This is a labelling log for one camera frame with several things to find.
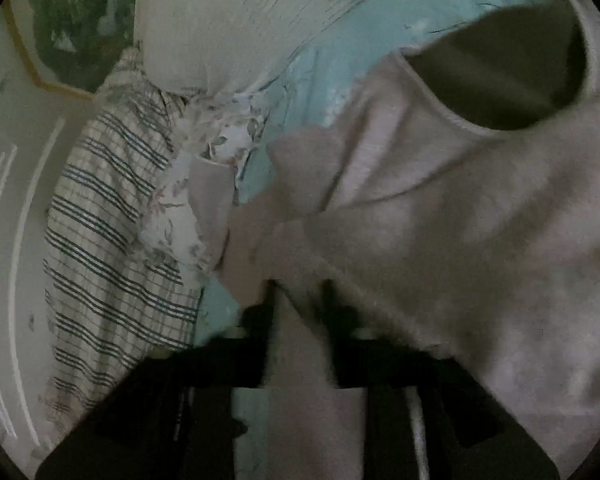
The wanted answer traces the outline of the green leaf framed picture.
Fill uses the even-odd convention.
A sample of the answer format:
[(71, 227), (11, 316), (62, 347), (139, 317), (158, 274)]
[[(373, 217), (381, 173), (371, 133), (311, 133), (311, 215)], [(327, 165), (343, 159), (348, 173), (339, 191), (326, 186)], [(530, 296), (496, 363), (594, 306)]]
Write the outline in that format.
[(35, 87), (89, 99), (134, 41), (136, 0), (5, 0), (7, 29)]

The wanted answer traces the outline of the light blue floral bedsheet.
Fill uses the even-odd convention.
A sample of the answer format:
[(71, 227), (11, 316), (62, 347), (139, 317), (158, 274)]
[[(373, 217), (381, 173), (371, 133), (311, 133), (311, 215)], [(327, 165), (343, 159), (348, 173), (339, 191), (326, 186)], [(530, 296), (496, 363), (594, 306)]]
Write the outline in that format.
[(426, 182), (484, 135), (438, 110), (409, 44), (531, 0), (366, 0), (286, 71), (297, 95), (248, 159), (216, 278), (254, 304), (267, 278), (299, 299), (333, 278), (360, 304), (394, 292), (424, 225)]

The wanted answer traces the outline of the white floral quilt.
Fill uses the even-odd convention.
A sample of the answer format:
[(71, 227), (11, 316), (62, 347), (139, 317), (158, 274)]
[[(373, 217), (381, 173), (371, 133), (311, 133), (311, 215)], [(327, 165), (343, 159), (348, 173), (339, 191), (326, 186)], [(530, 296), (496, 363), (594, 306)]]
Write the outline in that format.
[(194, 96), (172, 130), (174, 155), (138, 222), (132, 254), (173, 261), (184, 286), (204, 286), (221, 261), (228, 213), (268, 119), (261, 93)]

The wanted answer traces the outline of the pink fleece garment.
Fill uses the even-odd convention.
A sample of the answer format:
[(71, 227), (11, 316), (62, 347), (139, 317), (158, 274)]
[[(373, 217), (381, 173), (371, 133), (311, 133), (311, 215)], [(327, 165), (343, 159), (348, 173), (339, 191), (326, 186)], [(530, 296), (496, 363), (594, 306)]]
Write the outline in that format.
[(484, 141), (425, 184), (402, 280), (367, 306), (279, 278), (270, 479), (365, 479), (363, 391), (337, 386), (331, 281), (364, 327), (451, 363), (457, 479), (600, 479), (600, 12), (540, 0), (404, 56)]

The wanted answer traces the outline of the white striped pillow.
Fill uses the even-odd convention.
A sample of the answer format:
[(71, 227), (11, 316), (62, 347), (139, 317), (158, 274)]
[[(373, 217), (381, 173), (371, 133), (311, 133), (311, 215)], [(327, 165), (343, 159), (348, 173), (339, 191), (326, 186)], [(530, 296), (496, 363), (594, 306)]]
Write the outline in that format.
[(361, 1), (137, 0), (136, 38), (163, 91), (249, 93)]

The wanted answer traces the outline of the plaid checked blanket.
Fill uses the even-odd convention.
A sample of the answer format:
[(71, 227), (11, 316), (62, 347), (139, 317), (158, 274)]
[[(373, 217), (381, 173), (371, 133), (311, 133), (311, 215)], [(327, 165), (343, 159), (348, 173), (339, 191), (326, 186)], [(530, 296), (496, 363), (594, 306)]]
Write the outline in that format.
[(56, 439), (153, 348), (192, 342), (198, 299), (171, 259), (135, 258), (140, 216), (173, 154), (185, 102), (146, 77), (129, 48), (95, 93), (47, 213), (43, 260), (54, 371), (45, 393)]

